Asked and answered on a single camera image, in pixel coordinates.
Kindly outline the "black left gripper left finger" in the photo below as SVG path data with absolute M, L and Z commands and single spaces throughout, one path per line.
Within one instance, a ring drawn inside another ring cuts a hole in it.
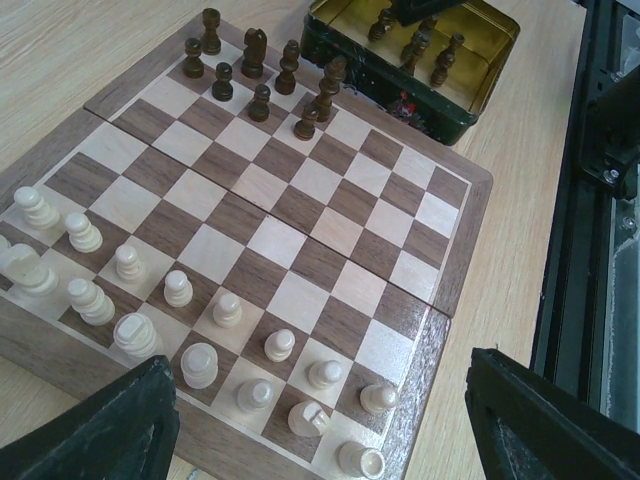
M 1 449 L 3 479 L 165 479 L 180 429 L 169 361 L 156 355 Z

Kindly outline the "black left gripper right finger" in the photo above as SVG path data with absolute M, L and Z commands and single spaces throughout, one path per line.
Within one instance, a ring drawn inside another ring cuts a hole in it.
M 637 479 L 639 435 L 496 349 L 475 348 L 465 403 L 487 479 Z

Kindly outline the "wooden chess board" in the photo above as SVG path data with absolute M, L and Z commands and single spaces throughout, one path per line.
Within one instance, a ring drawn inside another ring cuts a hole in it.
M 255 82 L 212 97 L 221 62 L 239 67 L 243 33 L 186 77 L 189 21 L 72 114 L 1 178 L 1 236 L 36 250 L 60 285 L 33 298 L 1 283 L 1 354 L 83 398 L 134 361 L 114 324 L 91 326 L 66 285 L 100 286 L 115 315 L 147 315 L 177 390 L 177 453 L 220 479 L 339 479 L 338 449 L 375 448 L 402 478 L 492 187 L 489 172 L 347 91 L 312 139 L 295 137 L 320 72 L 302 64 L 290 95 L 251 121 Z M 180 360 L 218 354 L 196 390 Z M 247 380 L 273 383 L 246 413 Z M 320 437 L 288 414 L 318 402 Z

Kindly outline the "gold green metal tin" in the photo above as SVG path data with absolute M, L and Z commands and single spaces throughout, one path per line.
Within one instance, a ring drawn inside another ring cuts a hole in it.
M 347 60 L 345 84 L 452 146 L 475 125 L 520 33 L 486 1 L 315 1 L 301 55 Z

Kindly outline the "dark wooden chess queen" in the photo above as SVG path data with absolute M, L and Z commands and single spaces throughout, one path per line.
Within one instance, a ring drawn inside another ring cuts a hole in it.
M 340 84 L 346 77 L 347 60 L 339 55 L 324 66 L 324 76 L 319 82 L 320 93 L 311 104 L 318 111 L 317 122 L 329 120 L 332 97 L 340 91 Z

